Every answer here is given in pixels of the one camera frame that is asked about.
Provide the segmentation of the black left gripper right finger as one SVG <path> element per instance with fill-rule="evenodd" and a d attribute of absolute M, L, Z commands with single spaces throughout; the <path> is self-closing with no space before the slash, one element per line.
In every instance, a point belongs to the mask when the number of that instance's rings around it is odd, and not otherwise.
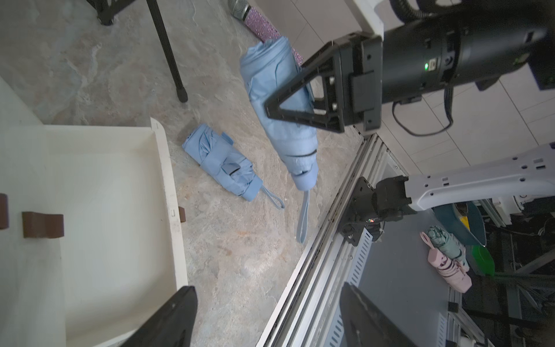
<path fill-rule="evenodd" d="M 416 346 L 353 284 L 344 283 L 340 308 L 347 346 Z"/>

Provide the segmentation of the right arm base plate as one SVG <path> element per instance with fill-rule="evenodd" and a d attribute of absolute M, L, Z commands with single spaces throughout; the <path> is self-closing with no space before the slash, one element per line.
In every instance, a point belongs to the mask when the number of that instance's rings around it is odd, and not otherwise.
<path fill-rule="evenodd" d="M 341 216 L 337 231 L 345 241 L 357 247 L 364 230 L 377 241 L 383 234 L 384 222 L 376 211 L 374 188 L 366 178 L 359 177 L 348 204 Z"/>

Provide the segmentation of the white bottom drawer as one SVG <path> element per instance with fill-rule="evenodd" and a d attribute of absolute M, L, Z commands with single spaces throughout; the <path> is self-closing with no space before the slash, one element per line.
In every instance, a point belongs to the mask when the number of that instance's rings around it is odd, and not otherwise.
<path fill-rule="evenodd" d="M 166 133 L 44 128 L 53 212 L 24 212 L 23 233 L 59 241 L 65 346 L 113 346 L 187 282 Z"/>

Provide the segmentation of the white three-drawer cabinet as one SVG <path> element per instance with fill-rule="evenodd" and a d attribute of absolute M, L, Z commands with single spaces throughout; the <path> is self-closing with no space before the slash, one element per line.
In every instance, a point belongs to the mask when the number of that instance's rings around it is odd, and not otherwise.
<path fill-rule="evenodd" d="M 46 130 L 1 82 L 1 345 L 65 346 L 61 252 L 55 239 L 26 238 L 23 213 L 53 212 Z"/>

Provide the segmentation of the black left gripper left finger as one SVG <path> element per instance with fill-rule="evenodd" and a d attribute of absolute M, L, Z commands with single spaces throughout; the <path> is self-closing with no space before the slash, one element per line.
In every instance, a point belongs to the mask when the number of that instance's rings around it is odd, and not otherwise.
<path fill-rule="evenodd" d="M 190 346 L 197 308 L 195 287 L 181 287 L 122 346 Z"/>

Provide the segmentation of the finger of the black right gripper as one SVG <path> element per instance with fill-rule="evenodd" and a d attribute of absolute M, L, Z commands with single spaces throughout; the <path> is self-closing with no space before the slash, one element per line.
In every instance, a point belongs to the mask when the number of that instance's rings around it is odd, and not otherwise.
<path fill-rule="evenodd" d="M 268 118 L 343 133 L 347 101 L 344 48 L 331 41 L 312 56 L 297 75 L 265 101 Z"/>

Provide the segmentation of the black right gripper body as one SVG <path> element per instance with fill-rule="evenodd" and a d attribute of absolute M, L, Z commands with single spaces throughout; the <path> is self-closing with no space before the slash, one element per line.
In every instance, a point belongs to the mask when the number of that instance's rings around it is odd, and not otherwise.
<path fill-rule="evenodd" d="M 452 114 L 455 87 L 480 91 L 529 67 L 538 88 L 554 88 L 553 1 L 392 1 L 400 26 L 382 25 L 375 1 L 350 1 L 362 29 L 339 45 L 338 130 L 381 125 L 384 104 L 411 104 L 435 91 Z"/>

